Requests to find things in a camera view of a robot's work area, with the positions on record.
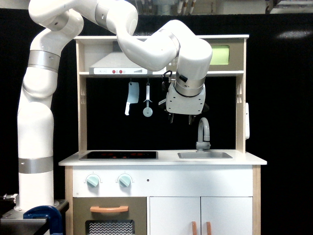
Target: orange handle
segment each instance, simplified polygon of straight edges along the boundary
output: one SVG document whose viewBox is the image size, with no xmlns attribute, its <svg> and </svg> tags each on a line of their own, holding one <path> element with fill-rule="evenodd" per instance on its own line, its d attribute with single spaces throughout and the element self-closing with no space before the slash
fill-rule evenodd
<svg viewBox="0 0 313 235">
<path fill-rule="evenodd" d="M 206 229 L 207 229 L 207 235 L 212 235 L 210 222 L 206 223 Z"/>
<path fill-rule="evenodd" d="M 192 234 L 197 235 L 197 224 L 195 221 L 192 221 Z"/>
<path fill-rule="evenodd" d="M 102 208 L 102 207 L 90 207 L 91 212 L 96 213 L 115 213 L 115 212 L 126 212 L 128 211 L 128 206 L 121 206 L 116 208 Z"/>
</svg>

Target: oven door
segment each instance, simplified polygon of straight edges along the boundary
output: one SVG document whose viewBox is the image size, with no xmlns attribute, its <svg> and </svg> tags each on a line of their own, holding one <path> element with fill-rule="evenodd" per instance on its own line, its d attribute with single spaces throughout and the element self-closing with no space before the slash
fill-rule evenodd
<svg viewBox="0 0 313 235">
<path fill-rule="evenodd" d="M 73 225 L 74 235 L 147 235 L 147 198 L 73 198 Z"/>
</svg>

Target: stovetop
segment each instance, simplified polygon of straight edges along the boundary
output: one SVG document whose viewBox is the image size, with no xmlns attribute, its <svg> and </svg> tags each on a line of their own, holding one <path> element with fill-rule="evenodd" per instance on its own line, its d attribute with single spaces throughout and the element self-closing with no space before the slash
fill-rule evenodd
<svg viewBox="0 0 313 235">
<path fill-rule="evenodd" d="M 155 160 L 157 151 L 92 151 L 79 160 Z"/>
</svg>

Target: toy cleaver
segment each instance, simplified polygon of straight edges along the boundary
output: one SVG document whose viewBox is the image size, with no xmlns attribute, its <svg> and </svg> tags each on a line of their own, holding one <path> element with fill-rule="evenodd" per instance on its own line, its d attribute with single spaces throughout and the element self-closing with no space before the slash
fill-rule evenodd
<svg viewBox="0 0 313 235">
<path fill-rule="evenodd" d="M 139 100 L 139 83 L 130 82 L 128 84 L 128 97 L 125 108 L 125 115 L 129 115 L 130 104 L 138 103 Z"/>
</svg>

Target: oven window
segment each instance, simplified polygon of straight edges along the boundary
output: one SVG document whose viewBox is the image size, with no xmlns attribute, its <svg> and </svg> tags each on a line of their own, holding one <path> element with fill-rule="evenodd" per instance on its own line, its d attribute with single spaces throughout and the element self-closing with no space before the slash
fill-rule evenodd
<svg viewBox="0 0 313 235">
<path fill-rule="evenodd" d="M 87 220 L 86 235 L 135 235 L 133 220 Z"/>
</svg>

